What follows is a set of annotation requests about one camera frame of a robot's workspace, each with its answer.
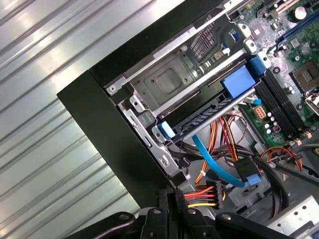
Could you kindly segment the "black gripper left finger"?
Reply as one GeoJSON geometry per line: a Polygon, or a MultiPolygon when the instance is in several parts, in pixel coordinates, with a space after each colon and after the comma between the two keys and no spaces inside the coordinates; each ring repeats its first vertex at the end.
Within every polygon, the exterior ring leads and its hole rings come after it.
{"type": "Polygon", "coordinates": [[[157,206],[143,208],[135,217],[114,213],[69,236],[68,239],[167,239],[169,206],[167,190],[157,191],[157,206]]]}

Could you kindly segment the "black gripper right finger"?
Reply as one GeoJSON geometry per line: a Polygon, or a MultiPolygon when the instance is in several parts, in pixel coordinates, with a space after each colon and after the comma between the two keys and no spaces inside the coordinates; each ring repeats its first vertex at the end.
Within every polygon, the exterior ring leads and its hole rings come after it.
{"type": "Polygon", "coordinates": [[[230,212],[218,214],[214,220],[211,220],[198,209],[189,208],[181,190],[174,190],[174,195],[183,226],[193,239],[290,238],[290,236],[230,212]]]}

